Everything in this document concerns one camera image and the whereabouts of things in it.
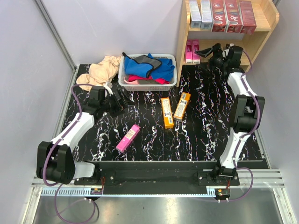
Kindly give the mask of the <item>silver toothpaste box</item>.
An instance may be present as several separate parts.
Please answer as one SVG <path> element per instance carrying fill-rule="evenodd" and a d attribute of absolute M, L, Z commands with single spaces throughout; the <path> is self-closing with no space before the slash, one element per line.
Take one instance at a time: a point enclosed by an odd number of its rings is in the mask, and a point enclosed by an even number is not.
<path fill-rule="evenodd" d="M 211 30 L 212 25 L 213 25 L 213 19 L 212 19 L 210 0 L 201 0 L 200 1 L 200 9 L 201 9 L 200 29 Z"/>
<path fill-rule="evenodd" d="M 201 15 L 199 11 L 199 6 L 196 0 L 189 0 L 189 9 L 190 9 L 190 16 L 191 16 L 191 28 L 200 28 L 201 26 Z"/>

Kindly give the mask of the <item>red 3D toothpaste box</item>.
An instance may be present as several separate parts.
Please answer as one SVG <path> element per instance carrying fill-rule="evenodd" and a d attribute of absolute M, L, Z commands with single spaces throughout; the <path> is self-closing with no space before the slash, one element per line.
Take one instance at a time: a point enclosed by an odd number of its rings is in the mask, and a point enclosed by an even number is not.
<path fill-rule="evenodd" d="M 236 0 L 224 0 L 225 13 L 227 17 L 227 33 L 240 33 L 243 27 Z"/>
<path fill-rule="evenodd" d="M 211 0 L 213 32 L 225 32 L 227 27 L 223 0 Z"/>

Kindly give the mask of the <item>pink toothpaste box small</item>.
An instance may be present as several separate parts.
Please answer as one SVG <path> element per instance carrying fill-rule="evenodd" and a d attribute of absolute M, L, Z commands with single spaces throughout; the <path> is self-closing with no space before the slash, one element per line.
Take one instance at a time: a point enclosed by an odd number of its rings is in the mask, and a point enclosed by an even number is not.
<path fill-rule="evenodd" d="M 139 132 L 140 127 L 138 125 L 133 125 L 126 133 L 126 135 L 121 139 L 121 141 L 117 144 L 116 149 L 119 152 L 123 153 Z"/>

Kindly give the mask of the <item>dark red toothpaste box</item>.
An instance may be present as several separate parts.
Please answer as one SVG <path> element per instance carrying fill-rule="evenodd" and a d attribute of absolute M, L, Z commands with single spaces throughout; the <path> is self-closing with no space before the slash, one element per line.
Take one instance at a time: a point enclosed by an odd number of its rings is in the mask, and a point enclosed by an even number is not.
<path fill-rule="evenodd" d="M 256 20 L 251 1 L 240 0 L 239 9 L 242 18 L 242 34 L 252 35 L 256 29 Z"/>

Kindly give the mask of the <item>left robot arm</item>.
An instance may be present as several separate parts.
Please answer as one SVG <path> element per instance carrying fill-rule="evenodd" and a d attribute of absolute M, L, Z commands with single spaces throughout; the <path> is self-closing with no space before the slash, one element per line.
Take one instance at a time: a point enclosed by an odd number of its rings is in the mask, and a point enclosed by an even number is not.
<path fill-rule="evenodd" d="M 91 86 L 89 98 L 84 105 L 78 99 L 76 102 L 79 112 L 73 121 L 57 137 L 49 142 L 42 141 L 38 146 L 36 176 L 46 186 L 69 184 L 72 180 L 97 184 L 101 179 L 100 169 L 92 162 L 75 162 L 72 152 L 104 113 L 114 118 L 135 106 L 123 91 L 113 93 L 106 84 Z"/>

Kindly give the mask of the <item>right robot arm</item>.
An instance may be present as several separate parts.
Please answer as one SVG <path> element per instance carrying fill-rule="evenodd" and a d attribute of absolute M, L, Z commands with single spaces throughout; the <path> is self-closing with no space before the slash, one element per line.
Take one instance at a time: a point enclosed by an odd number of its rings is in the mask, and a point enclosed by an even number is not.
<path fill-rule="evenodd" d="M 260 125 L 265 98 L 255 94 L 246 80 L 246 73 L 241 68 L 241 57 L 245 54 L 242 47 L 228 44 L 226 49 L 222 49 L 217 43 L 196 51 L 196 54 L 204 58 L 210 56 L 208 67 L 220 70 L 235 96 L 228 119 L 229 138 L 217 165 L 210 173 L 214 183 L 223 185 L 235 177 L 243 146 Z"/>

